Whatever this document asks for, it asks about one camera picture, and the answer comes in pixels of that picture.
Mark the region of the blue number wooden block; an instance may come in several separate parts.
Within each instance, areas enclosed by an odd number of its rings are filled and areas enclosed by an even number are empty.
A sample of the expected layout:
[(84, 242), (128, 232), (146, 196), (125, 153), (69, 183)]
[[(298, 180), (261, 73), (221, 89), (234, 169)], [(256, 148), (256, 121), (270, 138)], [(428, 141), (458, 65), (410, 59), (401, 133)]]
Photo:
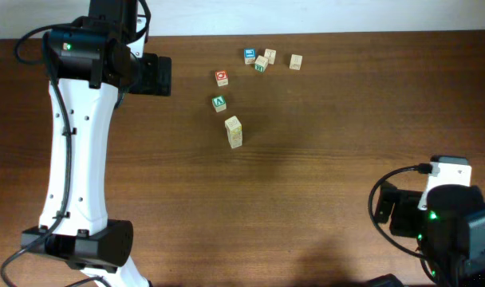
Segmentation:
[(224, 122), (226, 130), (230, 133), (239, 133), (242, 131), (242, 124), (236, 116), (232, 116)]

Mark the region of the yellow wooden block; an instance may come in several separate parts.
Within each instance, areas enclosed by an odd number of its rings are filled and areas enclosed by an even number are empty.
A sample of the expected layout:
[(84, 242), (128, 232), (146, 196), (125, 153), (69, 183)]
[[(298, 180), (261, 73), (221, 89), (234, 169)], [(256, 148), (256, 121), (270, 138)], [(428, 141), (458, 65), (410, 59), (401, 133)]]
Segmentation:
[(240, 129), (227, 132), (227, 138), (231, 148), (237, 148), (243, 145), (242, 133)]

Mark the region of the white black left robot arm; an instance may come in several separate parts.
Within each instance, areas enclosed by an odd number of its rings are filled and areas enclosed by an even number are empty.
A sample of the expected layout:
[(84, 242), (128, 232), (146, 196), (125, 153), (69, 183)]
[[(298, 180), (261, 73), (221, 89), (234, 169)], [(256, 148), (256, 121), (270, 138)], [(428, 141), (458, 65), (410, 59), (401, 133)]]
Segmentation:
[(104, 179), (110, 122), (124, 97), (172, 91), (171, 59), (144, 51), (151, 17), (144, 0), (96, 0), (87, 15), (39, 29), (52, 151), (45, 205), (20, 251), (63, 261), (99, 286), (150, 285), (131, 258), (132, 224), (108, 216)]

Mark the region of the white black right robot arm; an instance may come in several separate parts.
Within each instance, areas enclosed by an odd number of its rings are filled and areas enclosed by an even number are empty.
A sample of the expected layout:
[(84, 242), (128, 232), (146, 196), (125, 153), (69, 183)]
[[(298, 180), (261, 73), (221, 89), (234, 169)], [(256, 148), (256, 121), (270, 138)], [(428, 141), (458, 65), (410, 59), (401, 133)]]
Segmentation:
[(381, 185), (377, 223), (392, 235), (415, 238), (423, 268), (440, 286), (485, 286), (485, 201), (477, 186), (442, 185), (427, 194), (420, 210), (419, 191)]

